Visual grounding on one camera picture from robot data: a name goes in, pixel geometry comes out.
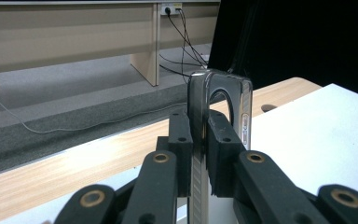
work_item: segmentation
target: wooden table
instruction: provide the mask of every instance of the wooden table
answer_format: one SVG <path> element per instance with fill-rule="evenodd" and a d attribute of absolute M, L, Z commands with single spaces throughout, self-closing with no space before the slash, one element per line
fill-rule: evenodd
<path fill-rule="evenodd" d="M 284 105 L 321 87 L 293 77 L 254 91 L 253 117 L 261 105 Z M 227 105 L 212 109 L 227 113 Z M 0 220 L 135 167 L 168 135 L 168 120 L 95 140 L 0 174 Z"/>

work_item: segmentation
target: black plastic part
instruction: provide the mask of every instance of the black plastic part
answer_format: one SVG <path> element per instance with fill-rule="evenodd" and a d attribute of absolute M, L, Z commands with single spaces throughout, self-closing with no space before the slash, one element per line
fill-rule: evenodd
<path fill-rule="evenodd" d="M 121 223 L 176 223 L 176 197 L 176 156 L 170 151 L 151 152 L 145 157 Z"/>
<path fill-rule="evenodd" d="M 301 190 L 301 192 L 305 195 L 305 197 L 308 199 L 308 201 L 310 201 L 310 203 L 312 203 L 312 205 L 316 207 L 317 197 L 315 195 L 307 192 L 306 190 L 303 190 L 303 189 L 299 189 L 299 190 Z"/>
<path fill-rule="evenodd" d="M 159 150 L 166 150 L 166 151 L 170 150 L 168 146 L 168 136 L 157 137 L 156 151 Z"/>
<path fill-rule="evenodd" d="M 247 207 L 252 208 L 255 211 L 255 207 L 252 203 L 252 199 L 249 197 L 248 192 L 246 191 L 246 189 L 243 187 L 243 184 L 241 183 L 241 181 L 236 178 L 235 179 L 235 189 L 234 189 L 234 199 L 237 200 L 240 203 L 245 204 Z"/>
<path fill-rule="evenodd" d="M 188 116 L 183 110 L 170 114 L 169 134 L 169 151 L 176 155 L 178 161 L 178 197 L 188 197 L 190 196 L 193 138 Z"/>
<path fill-rule="evenodd" d="M 115 192 L 104 185 L 80 189 L 66 203 L 54 224 L 113 223 L 117 218 L 113 209 L 115 197 Z"/>
<path fill-rule="evenodd" d="M 239 224 L 259 224 L 260 217 L 257 212 L 240 201 L 234 199 L 234 212 Z"/>
<path fill-rule="evenodd" d="M 323 186 L 316 202 L 331 223 L 358 223 L 358 191 L 341 185 Z"/>
<path fill-rule="evenodd" d="M 328 223 L 268 155 L 243 151 L 235 166 L 263 223 Z"/>
<path fill-rule="evenodd" d="M 117 224 L 121 223 L 123 219 L 135 183 L 136 178 L 116 191 L 114 209 L 118 214 L 115 222 Z"/>
<path fill-rule="evenodd" d="M 226 116 L 211 110 L 208 121 L 207 166 L 212 194 L 234 196 L 234 162 L 246 150 Z"/>

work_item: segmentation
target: power socket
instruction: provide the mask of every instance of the power socket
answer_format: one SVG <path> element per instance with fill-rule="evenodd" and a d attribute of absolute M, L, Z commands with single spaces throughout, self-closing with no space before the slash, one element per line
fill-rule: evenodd
<path fill-rule="evenodd" d="M 176 9 L 182 9 L 182 3 L 161 3 L 161 16 L 167 16 L 166 8 L 170 9 L 170 15 L 179 15 Z"/>

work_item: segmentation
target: floor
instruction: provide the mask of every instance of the floor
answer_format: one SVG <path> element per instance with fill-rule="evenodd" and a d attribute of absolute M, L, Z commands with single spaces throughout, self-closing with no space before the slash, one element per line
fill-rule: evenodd
<path fill-rule="evenodd" d="M 211 45 L 199 45 L 195 49 L 207 55 Z M 174 62 L 182 60 L 180 48 L 164 49 L 161 55 Z M 184 63 L 195 61 L 185 54 Z M 181 72 L 179 63 L 160 59 L 160 64 Z M 184 73 L 200 69 L 199 65 L 186 64 Z M 180 106 L 136 115 L 185 101 L 186 84 L 182 76 L 160 68 L 160 85 L 152 87 L 131 66 L 128 55 L 1 73 L 0 102 L 35 131 L 83 129 L 134 117 L 81 132 L 40 134 L 26 130 L 19 119 L 0 105 L 0 172 L 161 119 Z"/>

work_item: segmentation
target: white surface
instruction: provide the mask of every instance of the white surface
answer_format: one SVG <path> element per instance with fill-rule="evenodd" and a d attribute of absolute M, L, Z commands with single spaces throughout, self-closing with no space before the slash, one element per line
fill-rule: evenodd
<path fill-rule="evenodd" d="M 310 193 L 328 184 L 358 190 L 358 94 L 332 84 L 257 116 L 252 149 Z"/>
<path fill-rule="evenodd" d="M 212 194 L 212 187 L 209 185 L 208 198 L 208 224 L 237 224 L 232 198 L 217 198 Z"/>
<path fill-rule="evenodd" d="M 128 182 L 132 181 L 136 176 L 138 176 L 140 170 L 141 166 L 137 166 L 118 175 L 113 175 L 96 184 L 107 185 L 112 187 L 113 189 L 119 189 Z M 10 217 L 8 219 L 0 221 L 0 224 L 41 224 L 44 221 L 50 221 L 51 223 L 53 223 L 57 215 L 65 206 L 65 204 L 75 193 L 76 192 L 74 191 L 51 202 L 41 204 L 14 217 Z"/>

